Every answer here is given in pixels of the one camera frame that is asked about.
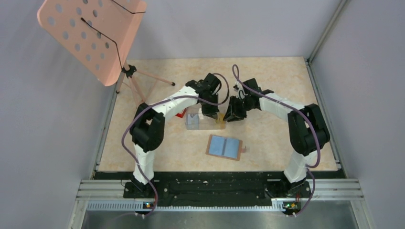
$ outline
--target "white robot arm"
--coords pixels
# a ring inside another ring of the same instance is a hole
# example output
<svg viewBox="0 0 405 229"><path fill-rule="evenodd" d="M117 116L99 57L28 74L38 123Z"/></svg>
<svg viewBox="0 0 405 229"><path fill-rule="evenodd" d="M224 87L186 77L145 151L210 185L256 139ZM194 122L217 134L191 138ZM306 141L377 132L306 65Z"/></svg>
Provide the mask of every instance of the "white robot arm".
<svg viewBox="0 0 405 229"><path fill-rule="evenodd" d="M180 95L191 95L203 98L212 103L218 103L218 94L215 92L220 80L212 74L208 74L204 80L190 81L179 90L177 93L169 96L167 99L177 97ZM324 144L329 141L330 136L323 120L320 109L315 104L304 106L288 101L276 95L271 90L261 91L257 86L255 79L245 81L248 87L255 91L271 96L278 100L273 102L266 98L260 97L251 93L248 90L238 89L238 96L231 96L229 106L224 120L228 122L239 121L247 117L246 112L251 109L260 109L275 114L277 117L288 122L290 132L290 142L294 148L291 160L287 168L284 170L285 178L282 180L282 186L286 193L294 193L306 179L306 164L313 164L316 160L317 152L315 141L312 133L306 127L305 122L301 116L290 108L286 108L279 102L286 103L301 112L303 112L314 126L320 147L323 148ZM196 98L182 98L171 100L170 102L157 105L148 110L135 124L131 127L130 133L132 141L136 150L136 157L139 160L139 166L151 180L154 176L153 173L153 159L154 150L161 144L164 136L165 122L170 120L177 113L183 109L197 104ZM141 104L137 110L138 115L148 105ZM215 118L218 109L214 105L202 103L202 113L205 116ZM145 177L139 172L136 165L133 173L135 182L142 185L147 184Z"/></svg>
<svg viewBox="0 0 405 229"><path fill-rule="evenodd" d="M197 104L199 102L197 98L217 104L218 93L215 90L219 85L221 85L221 81L211 73L204 80L199 80L198 82L194 80L189 81L178 92L164 99L171 101L153 107L134 123L130 129L132 142L134 143L139 167L147 179L151 180L154 176L153 159L155 157L155 149L163 141L165 122L185 108ZM184 95L193 96L193 98L173 99ZM141 104L135 116L146 107L148 107L147 104ZM202 102L203 115L216 118L218 111L217 106ZM138 165L135 165L133 175L136 182L140 182L143 185L147 184L148 181L140 173Z"/></svg>
<svg viewBox="0 0 405 229"><path fill-rule="evenodd" d="M198 97L198 94L195 90L191 87L184 86L178 92L173 94L172 96L164 99L171 99L176 96L180 95L192 95ZM198 100L194 98L183 98L183 99L176 99L170 102L160 104L155 106L153 110L157 113L162 113L165 121L169 121L173 118L177 113L182 112L185 108L197 104ZM153 159L155 157L155 150L151 150L148 152L144 152L144 149L134 143L135 152L137 159L139 161L139 166L142 171L145 173L146 177L151 180L153 178ZM137 181L141 182L142 184L147 184L147 180L143 177L143 175L139 172L138 166L135 165L134 177Z"/></svg>
<svg viewBox="0 0 405 229"><path fill-rule="evenodd" d="M257 86L256 80L250 79L244 82L249 88L267 95L276 100L276 102L264 97L260 97L245 88L234 87L237 90L237 96L230 97L230 103L224 120L228 122L239 121L247 117L246 111L259 109L273 113L278 118L288 122L290 133L290 142L294 148L290 162L284 170L284 185L287 192L294 192L307 177L307 166L313 165L317 159L317 151L314 137L310 129L306 126L304 119L294 110L280 104L287 104L297 110L300 110L312 123L317 134L317 139L322 149L325 143L330 139L330 134L321 114L320 108L316 104L302 105L291 102L275 94L271 90L261 91Z"/></svg>

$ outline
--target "metal track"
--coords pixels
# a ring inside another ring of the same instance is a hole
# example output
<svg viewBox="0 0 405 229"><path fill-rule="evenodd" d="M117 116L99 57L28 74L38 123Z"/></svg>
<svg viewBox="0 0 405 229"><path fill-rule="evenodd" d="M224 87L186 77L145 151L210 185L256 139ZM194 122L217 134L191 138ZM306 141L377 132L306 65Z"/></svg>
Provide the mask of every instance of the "metal track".
<svg viewBox="0 0 405 229"><path fill-rule="evenodd" d="M124 183L129 180L82 180L77 200L126 200ZM272 201L292 201L293 198L273 198ZM313 201L364 200L357 179L317 179Z"/></svg>
<svg viewBox="0 0 405 229"><path fill-rule="evenodd" d="M126 200L91 200L87 211L150 211L143 208L144 201ZM271 206L251 207L193 207L170 206L156 207L155 211L285 211L282 201L273 201Z"/></svg>
<svg viewBox="0 0 405 229"><path fill-rule="evenodd" d="M70 216L70 222L68 229L81 229L83 221L85 219L85 214L87 210L88 201L86 200L76 200L73 207L72 215Z"/></svg>
<svg viewBox="0 0 405 229"><path fill-rule="evenodd" d="M364 200L350 201L353 208L354 216L356 217L357 225L359 229L374 229L375 223L372 219L370 212L368 211L367 204Z"/></svg>
<svg viewBox="0 0 405 229"><path fill-rule="evenodd" d="M119 78L120 77L124 77L124 74L122 72L120 73ZM97 150L97 155L96 155L96 161L95 161L95 164L93 166L91 176L93 175L94 171L98 171L98 167L99 167L100 161L101 161L101 156L103 155L104 145L106 144L106 138L107 138L108 130L110 128L111 117L113 115L115 102L117 100L117 93L116 93L117 87L118 87L118 84L116 83L114 85L114 91L112 92L112 95L111 95L111 100L109 100L108 112L107 112L106 118L105 118L104 123L103 123L104 124L104 129L103 129L104 131L103 131L102 135L100 136L100 141L98 143L98 150Z"/></svg>
<svg viewBox="0 0 405 229"><path fill-rule="evenodd" d="M312 66L307 61L305 62L305 64L307 66L309 79L311 79L311 84L312 84L312 88L314 89L315 97L318 101L319 107L321 108L323 117L325 118L326 126L328 127L329 132L330 132L330 146L332 148L333 156L335 157L336 166L338 167L338 169L343 169L343 172L344 172L344 168L345 168L344 159L342 158L342 155L340 154L341 150L339 148L339 144L338 144L336 135L334 134L335 129L334 129L334 126L332 125L332 121L330 120L329 111L325 105L325 101L323 100L322 91L318 87L319 83L315 77Z"/></svg>
<svg viewBox="0 0 405 229"><path fill-rule="evenodd" d="M349 2L350 2L350 0L341 0L339 2L337 9L335 10L334 14L332 15L332 18L329 20L328 24L326 25L325 30L323 31L320 39L318 40L317 44L315 45L314 50L312 51L311 55L308 58L309 64L312 64L314 59L317 57L322 45L325 43L326 39L328 38L330 33L333 31L338 19L340 18L341 14L345 10L345 8Z"/></svg>

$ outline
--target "transparent box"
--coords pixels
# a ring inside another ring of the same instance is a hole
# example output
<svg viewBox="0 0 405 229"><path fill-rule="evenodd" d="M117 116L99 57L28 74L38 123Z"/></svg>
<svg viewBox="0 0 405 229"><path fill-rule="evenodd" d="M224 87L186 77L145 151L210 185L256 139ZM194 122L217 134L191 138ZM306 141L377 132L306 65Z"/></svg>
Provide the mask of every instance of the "transparent box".
<svg viewBox="0 0 405 229"><path fill-rule="evenodd" d="M226 108L218 107L218 118L213 119L203 115L201 104L190 106L186 112L186 128L187 130L222 130L226 127L224 116Z"/></svg>

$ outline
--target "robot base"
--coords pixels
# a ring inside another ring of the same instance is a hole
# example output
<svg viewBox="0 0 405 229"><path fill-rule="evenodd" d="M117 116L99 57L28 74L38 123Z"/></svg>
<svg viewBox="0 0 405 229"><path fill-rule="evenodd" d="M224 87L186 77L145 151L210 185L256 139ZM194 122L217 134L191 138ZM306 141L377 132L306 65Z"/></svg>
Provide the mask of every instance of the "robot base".
<svg viewBox="0 0 405 229"><path fill-rule="evenodd" d="M201 172L166 173L164 177L155 177L153 185L158 191L161 207L247 207L271 206L272 198L308 198L310 188L303 182L294 189L294 193L285 190L282 174L279 179L271 178L266 172ZM124 198L154 198L149 184L136 182L125 184Z"/></svg>

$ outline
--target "gray wall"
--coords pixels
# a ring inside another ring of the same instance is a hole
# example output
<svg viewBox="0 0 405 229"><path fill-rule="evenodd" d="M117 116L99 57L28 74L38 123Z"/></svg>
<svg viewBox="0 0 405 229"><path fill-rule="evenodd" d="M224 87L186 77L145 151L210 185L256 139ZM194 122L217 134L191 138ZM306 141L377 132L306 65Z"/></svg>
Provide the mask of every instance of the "gray wall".
<svg viewBox="0 0 405 229"><path fill-rule="evenodd" d="M351 1L314 62L345 170L378 228L404 220L404 11L403 0Z"/></svg>
<svg viewBox="0 0 405 229"><path fill-rule="evenodd" d="M148 0L129 59L309 56L339 0Z"/></svg>
<svg viewBox="0 0 405 229"><path fill-rule="evenodd" d="M42 2L0 1L0 228L67 227L113 92L39 26Z"/></svg>

